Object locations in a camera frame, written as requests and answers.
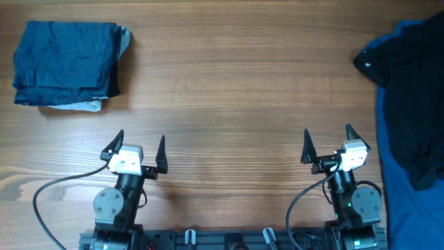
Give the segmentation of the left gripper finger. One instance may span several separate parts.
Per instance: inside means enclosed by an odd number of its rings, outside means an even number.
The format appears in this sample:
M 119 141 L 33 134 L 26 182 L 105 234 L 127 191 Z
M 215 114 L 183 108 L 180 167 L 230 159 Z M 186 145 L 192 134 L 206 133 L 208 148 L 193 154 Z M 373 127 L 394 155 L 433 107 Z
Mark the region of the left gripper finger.
M 121 129 L 116 137 L 102 150 L 100 159 L 110 160 L 114 154 L 118 153 L 123 145 L 124 130 Z
M 167 162 L 167 154 L 166 154 L 166 139 L 163 135 L 160 140 L 160 144 L 157 150 L 157 155 L 155 158 L 155 162 L 157 165 L 157 172 L 160 174 L 167 174 L 169 170 L 168 162 Z

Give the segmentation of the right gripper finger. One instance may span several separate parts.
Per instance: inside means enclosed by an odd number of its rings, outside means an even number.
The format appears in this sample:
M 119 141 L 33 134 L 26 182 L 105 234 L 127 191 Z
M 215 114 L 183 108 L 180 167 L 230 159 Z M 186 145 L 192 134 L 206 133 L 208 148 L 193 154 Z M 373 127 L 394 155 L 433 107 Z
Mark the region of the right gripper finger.
M 351 124 L 345 125 L 345 131 L 348 140 L 361 140 L 365 144 L 366 150 L 370 151 L 370 145 L 364 139 L 361 138 L 361 136 L 353 129 Z
M 303 141 L 303 148 L 302 148 L 302 155 L 300 162 L 302 164 L 309 164 L 314 163 L 317 159 L 317 153 L 316 149 L 313 143 L 313 140 L 311 138 L 311 135 L 306 128 L 304 130 L 304 141 Z

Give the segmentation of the black polo shirt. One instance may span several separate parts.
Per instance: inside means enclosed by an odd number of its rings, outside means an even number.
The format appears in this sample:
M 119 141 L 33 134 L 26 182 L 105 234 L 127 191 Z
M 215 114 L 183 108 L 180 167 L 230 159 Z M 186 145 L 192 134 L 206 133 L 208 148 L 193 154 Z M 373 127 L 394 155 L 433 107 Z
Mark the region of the black polo shirt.
M 355 67 L 382 88 L 392 156 L 415 190 L 443 178 L 443 13 L 367 46 Z

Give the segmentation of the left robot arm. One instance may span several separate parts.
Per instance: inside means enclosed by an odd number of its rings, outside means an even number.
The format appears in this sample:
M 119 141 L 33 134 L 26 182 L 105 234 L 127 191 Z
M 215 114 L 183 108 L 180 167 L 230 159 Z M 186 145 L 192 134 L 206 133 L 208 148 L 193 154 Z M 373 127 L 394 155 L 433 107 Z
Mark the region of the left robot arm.
M 123 142 L 124 131 L 105 147 L 100 159 L 106 168 L 117 175 L 113 188 L 100 191 L 93 202 L 95 227 L 86 249 L 131 250 L 149 249 L 150 243 L 143 226 L 135 223 L 137 211 L 145 197 L 144 181 L 157 180 L 159 174 L 168 173 L 165 137 L 162 136 L 155 157 L 156 166 L 143 165 L 143 148 Z

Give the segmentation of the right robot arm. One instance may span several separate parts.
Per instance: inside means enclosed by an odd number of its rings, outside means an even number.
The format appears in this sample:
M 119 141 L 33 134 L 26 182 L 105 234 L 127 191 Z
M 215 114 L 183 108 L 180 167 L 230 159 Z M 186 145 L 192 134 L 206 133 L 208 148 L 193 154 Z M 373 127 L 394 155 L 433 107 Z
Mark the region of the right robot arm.
M 347 140 L 332 155 L 319 156 L 308 130 L 304 131 L 301 163 L 311 164 L 312 174 L 324 174 L 335 220 L 325 223 L 327 249 L 387 249 L 381 222 L 382 189 L 371 181 L 356 181 L 353 170 L 364 166 L 370 146 L 350 124 Z

